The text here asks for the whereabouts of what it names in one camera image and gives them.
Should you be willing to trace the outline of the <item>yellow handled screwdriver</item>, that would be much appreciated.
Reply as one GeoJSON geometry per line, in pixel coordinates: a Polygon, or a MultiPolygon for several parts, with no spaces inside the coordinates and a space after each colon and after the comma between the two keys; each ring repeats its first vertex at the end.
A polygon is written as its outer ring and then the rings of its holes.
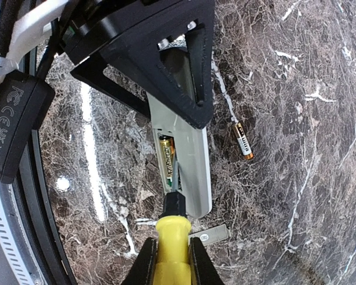
{"type": "Polygon", "coordinates": [[[179,191],[179,164],[173,159],[171,191],[165,195],[158,232],[154,284],[190,284],[189,239],[192,226],[186,215],[185,196],[179,191]]]}

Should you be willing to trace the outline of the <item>grey remote control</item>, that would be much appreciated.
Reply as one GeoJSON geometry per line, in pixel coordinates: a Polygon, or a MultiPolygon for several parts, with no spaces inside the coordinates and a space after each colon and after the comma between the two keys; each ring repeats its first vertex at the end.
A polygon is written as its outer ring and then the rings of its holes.
{"type": "MultiPolygon", "coordinates": [[[[162,63],[183,87],[184,99],[195,103],[195,86],[190,72],[189,55],[182,47],[171,47],[161,52],[162,63]]],[[[158,166],[165,193],[171,191],[164,175],[159,136],[173,137],[176,159],[179,164],[179,191],[186,198],[186,213],[196,219],[212,210],[211,172],[206,125],[213,117],[213,104],[199,107],[193,114],[204,119],[204,127],[198,129],[147,94],[151,112],[152,134],[157,150],[158,166]]]]}

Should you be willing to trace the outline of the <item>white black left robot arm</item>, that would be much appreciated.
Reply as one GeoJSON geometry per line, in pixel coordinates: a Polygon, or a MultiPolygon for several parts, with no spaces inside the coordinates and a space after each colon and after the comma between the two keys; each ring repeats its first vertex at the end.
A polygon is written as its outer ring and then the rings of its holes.
{"type": "Polygon", "coordinates": [[[20,59],[50,34],[75,64],[72,75],[92,88],[150,116],[150,102],[137,98],[104,76],[112,66],[197,129],[213,116],[211,51],[213,1],[45,1],[14,23],[5,22],[0,39],[9,38],[0,57],[0,134],[25,135],[47,109],[54,91],[18,70],[20,59]],[[189,57],[190,96],[164,65],[163,43],[184,35],[189,57]]]}

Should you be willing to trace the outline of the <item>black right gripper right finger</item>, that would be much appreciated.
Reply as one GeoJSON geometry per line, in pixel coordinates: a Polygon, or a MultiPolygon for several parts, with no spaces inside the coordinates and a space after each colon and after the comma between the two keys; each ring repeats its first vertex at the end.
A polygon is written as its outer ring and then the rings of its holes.
{"type": "Polygon", "coordinates": [[[200,238],[190,238],[189,265],[191,284],[224,285],[200,238]]]}

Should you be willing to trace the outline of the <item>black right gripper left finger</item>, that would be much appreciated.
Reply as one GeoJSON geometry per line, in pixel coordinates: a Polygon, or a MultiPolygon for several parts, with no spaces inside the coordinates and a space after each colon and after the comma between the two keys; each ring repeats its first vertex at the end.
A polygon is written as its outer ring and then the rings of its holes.
{"type": "Polygon", "coordinates": [[[157,240],[149,237],[145,240],[136,260],[121,285],[153,284],[157,259],[157,240]]]}

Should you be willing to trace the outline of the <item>grey battery cover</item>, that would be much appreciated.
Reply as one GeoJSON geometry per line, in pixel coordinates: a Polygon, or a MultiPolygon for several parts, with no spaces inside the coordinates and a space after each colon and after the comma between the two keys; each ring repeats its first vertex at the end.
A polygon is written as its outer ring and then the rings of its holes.
{"type": "Polygon", "coordinates": [[[231,236],[230,230],[225,224],[219,226],[211,227],[200,232],[192,233],[189,235],[189,241],[191,238],[199,238],[203,245],[211,245],[223,240],[228,239],[231,236]]]}

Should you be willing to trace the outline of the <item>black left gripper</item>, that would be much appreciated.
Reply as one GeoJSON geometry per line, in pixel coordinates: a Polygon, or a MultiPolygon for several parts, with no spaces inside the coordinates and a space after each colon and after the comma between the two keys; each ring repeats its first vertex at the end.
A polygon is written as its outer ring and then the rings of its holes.
{"type": "Polygon", "coordinates": [[[103,71],[108,64],[196,129],[213,116],[214,1],[78,1],[61,27],[71,75],[150,119],[147,101],[103,71]]]}

